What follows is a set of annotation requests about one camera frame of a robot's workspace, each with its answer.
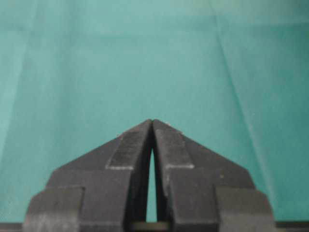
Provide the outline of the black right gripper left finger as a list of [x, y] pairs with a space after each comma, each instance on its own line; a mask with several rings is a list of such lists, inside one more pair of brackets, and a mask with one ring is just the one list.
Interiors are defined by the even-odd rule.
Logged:
[[152, 121], [55, 169], [28, 206], [25, 232], [123, 232], [147, 211]]

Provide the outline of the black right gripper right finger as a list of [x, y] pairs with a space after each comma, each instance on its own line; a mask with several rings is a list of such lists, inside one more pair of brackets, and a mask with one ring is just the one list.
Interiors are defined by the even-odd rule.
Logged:
[[267, 196], [249, 172], [153, 121], [157, 218], [174, 232], [273, 232]]

